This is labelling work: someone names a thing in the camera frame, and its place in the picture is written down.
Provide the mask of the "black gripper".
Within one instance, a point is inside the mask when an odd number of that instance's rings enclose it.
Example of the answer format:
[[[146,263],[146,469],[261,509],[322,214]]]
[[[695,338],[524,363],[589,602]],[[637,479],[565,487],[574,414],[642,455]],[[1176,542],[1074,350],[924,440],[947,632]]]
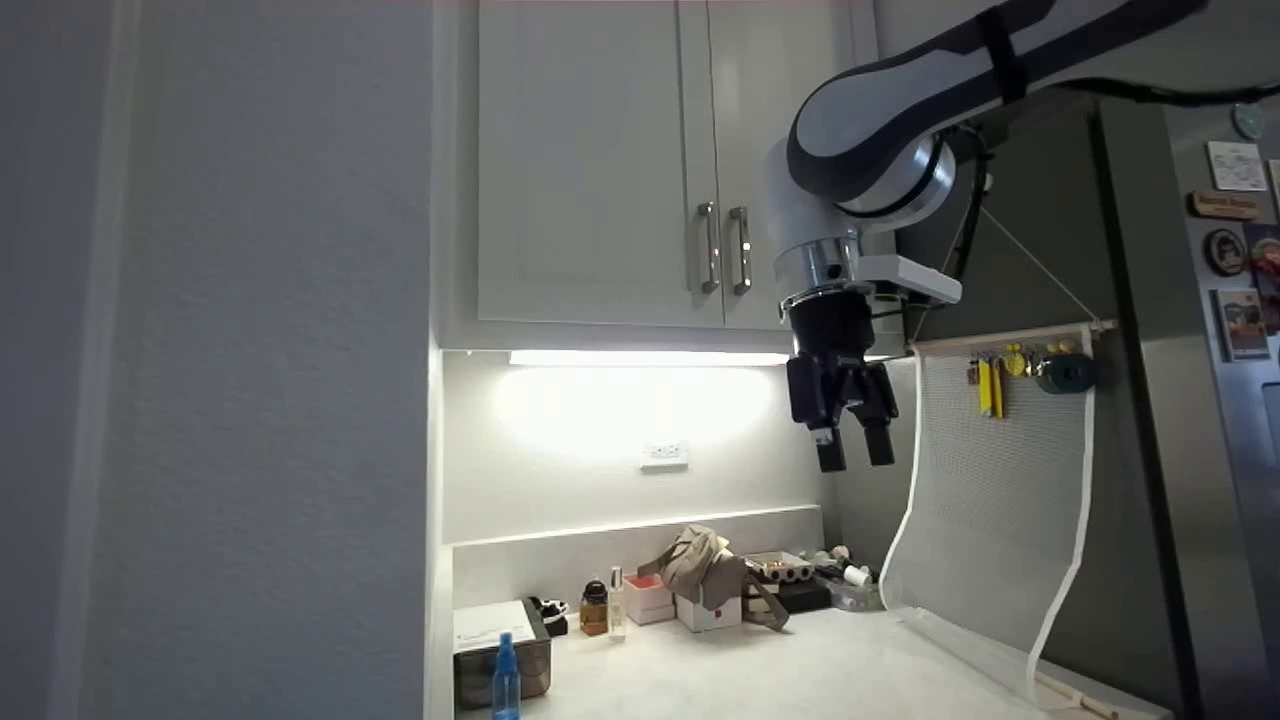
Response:
[[[789,355],[791,420],[809,426],[821,473],[844,473],[844,440],[832,426],[852,414],[871,465],[895,465],[895,398],[889,368],[867,355],[877,346],[871,308],[860,292],[828,292],[789,308],[798,354]]]

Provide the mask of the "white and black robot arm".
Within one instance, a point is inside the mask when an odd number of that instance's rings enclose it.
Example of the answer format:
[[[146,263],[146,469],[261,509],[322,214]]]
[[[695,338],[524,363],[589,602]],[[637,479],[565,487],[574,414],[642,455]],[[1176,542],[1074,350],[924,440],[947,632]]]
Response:
[[[844,473],[840,417],[852,414],[871,465],[892,465],[901,417],[871,362],[871,296],[960,303],[964,280],[908,257],[867,257],[867,233],[929,219],[957,185],[957,138],[1051,76],[1165,32],[1210,0],[998,0],[991,10],[871,65],[821,81],[769,162],[769,224],[798,267],[780,302],[791,330],[789,414],[811,432],[817,465]]]

